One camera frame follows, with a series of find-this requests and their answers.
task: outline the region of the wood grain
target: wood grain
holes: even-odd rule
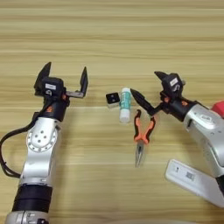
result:
[[[63,123],[63,142],[51,206],[53,224],[156,223],[158,220],[223,223],[223,210],[165,180],[176,158],[210,173],[200,149],[174,118],[159,116],[136,169],[133,122],[105,94],[141,90],[154,105],[161,85],[153,72],[176,72],[185,96],[207,106],[223,95],[224,2],[200,0],[11,0],[0,3],[0,135],[28,123],[42,99],[33,96],[41,67],[68,89],[89,73],[85,100],[74,100]],[[132,119],[137,105],[132,101]],[[25,135],[4,146],[21,171]],[[11,210],[18,181],[0,173],[0,221]]]

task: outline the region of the black wire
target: black wire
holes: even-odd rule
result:
[[[25,127],[21,128],[21,129],[15,129],[9,133],[7,133],[0,141],[0,164],[2,166],[3,172],[6,176],[11,177],[11,178],[20,178],[20,174],[13,171],[11,168],[9,168],[9,166],[6,164],[6,162],[4,161],[3,158],[3,143],[5,140],[7,140],[10,137],[13,137],[15,135],[24,133],[26,131],[28,131],[29,129],[31,129],[34,124],[36,123],[36,121],[38,120],[38,118],[40,116],[42,116],[42,114],[46,111],[46,109],[48,107],[50,107],[53,104],[53,100],[50,100],[48,103],[45,104],[45,106],[35,115],[35,117],[33,118],[33,120],[26,125]]]

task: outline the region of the small black cube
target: small black cube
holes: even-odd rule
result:
[[[109,108],[119,106],[120,96],[118,93],[106,94],[106,98]]]

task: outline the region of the white object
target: white object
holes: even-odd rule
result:
[[[165,177],[217,207],[224,207],[224,197],[215,178],[175,159],[170,160]]]
[[[130,121],[130,89],[128,87],[122,89],[120,121],[121,123]]]

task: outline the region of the white glue stick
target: white glue stick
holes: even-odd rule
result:
[[[122,89],[121,98],[120,121],[128,123],[130,121],[130,89],[128,87]]]

